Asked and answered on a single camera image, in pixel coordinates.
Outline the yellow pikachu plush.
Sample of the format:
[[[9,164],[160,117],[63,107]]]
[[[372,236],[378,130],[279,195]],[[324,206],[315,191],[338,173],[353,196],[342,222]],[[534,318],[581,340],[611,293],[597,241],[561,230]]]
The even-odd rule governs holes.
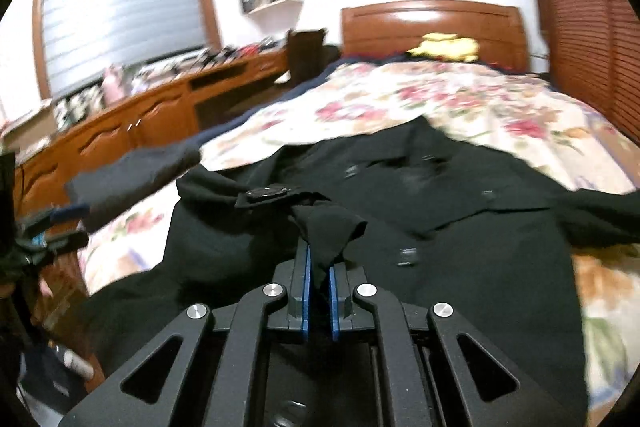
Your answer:
[[[479,50],[480,45],[473,38],[430,32],[408,53],[413,57],[423,56],[441,62],[472,63],[478,60]]]

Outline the wooden louvered wardrobe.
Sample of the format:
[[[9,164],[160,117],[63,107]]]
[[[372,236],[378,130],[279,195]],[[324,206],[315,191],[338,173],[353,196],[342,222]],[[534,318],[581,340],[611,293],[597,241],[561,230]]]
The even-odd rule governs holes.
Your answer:
[[[550,76],[639,140],[639,19],[628,0],[538,0]]]

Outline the dark wooden chair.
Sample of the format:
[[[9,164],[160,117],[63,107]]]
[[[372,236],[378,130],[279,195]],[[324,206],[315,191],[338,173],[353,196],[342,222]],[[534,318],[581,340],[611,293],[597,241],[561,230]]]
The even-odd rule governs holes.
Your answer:
[[[290,30],[286,35],[286,61],[290,81],[297,86],[319,76],[326,66],[341,58],[335,44],[325,44],[326,30]]]

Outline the wooden bed headboard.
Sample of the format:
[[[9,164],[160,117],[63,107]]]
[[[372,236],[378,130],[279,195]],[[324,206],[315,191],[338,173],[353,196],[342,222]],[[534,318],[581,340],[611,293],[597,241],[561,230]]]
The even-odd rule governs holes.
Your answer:
[[[529,70],[528,42],[520,10],[483,2],[412,0],[344,8],[345,56],[379,58],[404,53],[431,32],[477,41],[481,61],[512,72]]]

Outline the wooden desk with cabinets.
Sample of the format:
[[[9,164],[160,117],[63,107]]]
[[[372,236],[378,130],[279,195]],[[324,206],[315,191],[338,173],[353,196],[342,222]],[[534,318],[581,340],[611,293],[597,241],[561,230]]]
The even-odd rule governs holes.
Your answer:
[[[196,106],[285,71],[286,52],[280,49],[186,72],[55,135],[16,167],[17,216],[67,204],[65,184],[77,173],[110,165],[138,147],[190,138],[204,129]]]

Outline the floral bed blanket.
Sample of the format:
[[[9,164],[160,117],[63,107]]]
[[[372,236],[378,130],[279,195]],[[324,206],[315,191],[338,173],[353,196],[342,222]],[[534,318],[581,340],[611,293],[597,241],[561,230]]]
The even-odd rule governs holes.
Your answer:
[[[534,76],[477,64],[348,61],[279,101],[206,131],[202,164],[239,167],[288,144],[370,134],[416,117],[451,139],[502,150],[570,190],[639,186],[639,150],[588,104]],[[639,364],[639,249],[573,256],[586,336],[588,421],[612,411]]]

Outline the dark grey folded garment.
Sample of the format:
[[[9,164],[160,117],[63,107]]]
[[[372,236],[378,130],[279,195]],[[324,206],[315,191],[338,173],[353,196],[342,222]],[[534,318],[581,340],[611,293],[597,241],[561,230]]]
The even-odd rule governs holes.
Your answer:
[[[140,147],[111,165],[76,174],[65,184],[65,192],[72,204],[89,207],[81,222],[94,233],[200,160],[200,148],[190,141]]]

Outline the black trench coat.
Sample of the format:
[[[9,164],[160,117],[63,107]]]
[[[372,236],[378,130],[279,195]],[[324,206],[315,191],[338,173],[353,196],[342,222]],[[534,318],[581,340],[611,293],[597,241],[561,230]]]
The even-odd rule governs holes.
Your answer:
[[[573,247],[636,243],[639,196],[570,191],[507,153],[454,141],[426,119],[286,146],[177,182],[163,260],[107,285],[80,317],[114,372],[192,303],[219,308],[311,250],[404,303],[446,301],[578,418],[587,415]]]

